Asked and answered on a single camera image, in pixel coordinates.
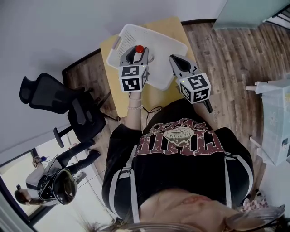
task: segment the black pants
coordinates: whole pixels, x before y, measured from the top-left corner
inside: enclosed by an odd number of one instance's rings
[[[95,144],[95,142],[93,140],[89,140],[89,141],[84,142],[84,143],[79,143],[75,147],[72,147],[71,149],[69,149],[69,150],[63,152],[62,154],[60,154],[56,158],[56,160],[60,163],[60,165],[63,168],[65,168],[72,157],[74,157],[76,154],[80,153],[81,151],[89,148],[90,146],[92,146],[94,144]],[[76,164],[68,166],[67,169],[69,169],[69,171],[73,175],[75,175],[78,171],[80,171],[80,170],[86,168],[87,166],[91,165],[96,160],[97,157],[98,157],[97,154],[93,154],[93,153],[91,154],[90,153],[87,158],[78,161]]]

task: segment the red cap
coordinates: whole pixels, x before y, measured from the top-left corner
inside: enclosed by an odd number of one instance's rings
[[[142,45],[138,45],[135,49],[137,53],[142,53],[144,51],[144,47]]]

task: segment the white plastic basket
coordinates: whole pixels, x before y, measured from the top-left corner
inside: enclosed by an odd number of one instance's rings
[[[154,56],[154,60],[148,63],[150,75],[147,83],[160,90],[166,90],[174,78],[169,56],[172,54],[185,56],[187,46],[158,32],[127,24],[110,50],[107,64],[118,69],[121,56],[135,45],[148,47],[149,59],[151,54]]]

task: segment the black helmet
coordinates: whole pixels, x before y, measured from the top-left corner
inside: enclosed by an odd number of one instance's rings
[[[64,168],[55,173],[45,184],[39,196],[42,200],[58,200],[67,205],[73,201],[77,193],[77,182],[71,172]]]

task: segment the yellow table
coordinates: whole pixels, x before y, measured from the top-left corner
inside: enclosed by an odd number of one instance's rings
[[[183,30],[179,18],[172,17],[163,19],[143,25],[153,31],[172,37],[188,47],[186,56],[195,60],[194,54],[190,47],[189,41]],[[120,82],[118,78],[118,70],[107,65],[106,60],[111,48],[118,35],[114,35],[101,43],[101,54],[105,64],[106,75],[112,92],[113,100],[116,106],[117,114],[119,117],[127,116],[127,107],[129,104],[128,93],[121,91]],[[170,87],[166,91],[161,91],[151,85],[145,85],[142,93],[142,104],[147,110],[151,110],[156,106],[166,106],[171,102],[182,98],[182,95],[176,88],[177,84],[175,79],[172,81]]]

